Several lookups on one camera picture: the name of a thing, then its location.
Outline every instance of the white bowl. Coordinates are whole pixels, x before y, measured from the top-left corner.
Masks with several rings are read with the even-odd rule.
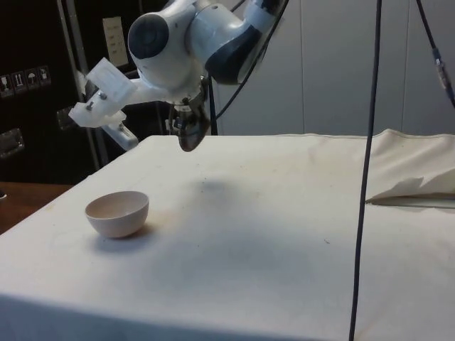
[[[108,194],[85,208],[90,224],[107,238],[122,238],[139,231],[148,214],[149,197],[141,192]]]

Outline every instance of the white tablecloth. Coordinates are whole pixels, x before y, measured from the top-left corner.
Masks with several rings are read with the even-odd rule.
[[[370,197],[406,179],[422,181],[403,192],[454,189],[424,187],[455,169],[452,136],[386,131],[374,146]],[[0,340],[347,340],[364,151],[327,136],[208,137],[193,153],[147,139],[0,236]],[[150,197],[146,228],[103,239],[84,209],[118,190]],[[454,222],[368,205],[357,340],[454,339]]]

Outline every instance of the white wall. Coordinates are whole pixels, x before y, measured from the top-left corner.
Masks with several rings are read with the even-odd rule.
[[[231,7],[237,0],[221,2]],[[383,2],[376,131],[455,133],[455,110],[440,87],[415,0]],[[423,2],[455,75],[455,1]],[[375,4],[291,0],[262,67],[222,119],[221,132],[365,134]],[[218,108],[232,93],[218,87]]]

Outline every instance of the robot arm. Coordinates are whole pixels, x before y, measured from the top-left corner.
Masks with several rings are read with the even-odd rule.
[[[163,11],[144,14],[128,36],[139,79],[128,80],[102,60],[87,76],[99,91],[87,103],[78,103],[70,116],[80,126],[102,126],[127,150],[137,139],[122,124],[123,107],[168,102],[177,112],[169,128],[181,148],[192,151],[210,126],[204,110],[204,70],[219,84],[242,82],[284,2],[249,0],[244,20],[211,0],[175,0]]]

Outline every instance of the black cable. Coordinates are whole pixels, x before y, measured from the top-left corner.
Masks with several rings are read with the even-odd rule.
[[[144,14],[144,0],[139,0],[139,13]]]
[[[378,91],[378,74],[379,74],[379,57],[380,57],[380,41],[381,41],[381,16],[382,16],[382,0],[378,0],[376,5],[376,28],[375,28],[375,60],[373,64],[373,84],[371,87],[370,100],[370,118],[368,119],[368,136],[365,152],[365,162],[363,165],[362,189],[360,193],[360,209],[358,214],[357,242],[355,243],[355,268],[354,268],[354,290],[353,290],[353,306],[350,315],[350,330],[349,341],[354,341],[355,337],[355,322],[357,320],[358,306],[358,289],[360,282],[360,255],[362,253],[362,236],[363,222],[365,218],[365,204],[368,184],[368,171],[370,170],[371,147],[373,144],[373,132],[375,127],[376,113],[376,94]]]
[[[273,36],[274,32],[276,31],[276,29],[278,27],[279,22],[281,21],[281,19],[283,17],[284,11],[286,11],[286,7],[287,7],[288,3],[289,3],[289,0],[285,0],[284,1],[283,8],[279,12],[278,17],[277,17],[272,29],[270,30],[269,35],[267,36],[264,44],[261,47],[261,50],[259,51],[259,53],[257,54],[254,62],[252,63],[251,68],[248,71],[246,77],[244,78],[243,82],[239,85],[237,90],[235,90],[234,94],[231,96],[229,101],[227,101],[227,104],[221,109],[219,114],[216,115],[216,119],[219,119],[222,115],[224,115],[226,110],[229,109],[230,105],[235,101],[235,99],[237,98],[239,93],[242,91],[243,87],[247,84],[247,82],[248,82],[249,78],[251,77],[252,73],[255,71],[256,65],[258,64],[259,60],[261,60],[264,57],[264,51],[267,49],[267,46],[269,45],[269,42],[272,39],[272,36]]]
[[[210,127],[213,136],[218,135],[218,125],[216,123],[215,96],[213,95],[213,79],[208,76],[208,103],[210,105]]]
[[[239,7],[241,7],[241,5],[243,5],[244,3],[246,2],[246,0],[240,0],[237,5],[235,5],[234,7],[232,7],[232,9],[230,10],[231,12],[235,12],[236,10],[238,10]]]
[[[436,44],[434,43],[432,30],[430,30],[430,28],[429,28],[427,16],[425,15],[425,10],[424,10],[421,0],[417,0],[417,6],[419,7],[420,16],[422,17],[422,21],[425,26],[425,31],[427,32],[429,44],[432,46],[432,49],[434,50],[437,47],[436,47]]]
[[[438,47],[436,47],[436,43],[434,42],[432,30],[429,27],[427,15],[425,14],[422,1],[416,0],[416,2],[417,6],[419,7],[420,17],[422,18],[425,31],[427,32],[429,44],[432,47],[434,63],[436,64],[436,69],[438,72],[439,79],[441,80],[442,88],[447,93],[447,96],[449,97],[452,106],[455,108],[455,92],[454,88],[452,87],[449,73],[446,70],[445,63],[442,61],[441,53],[439,52],[439,49]]]

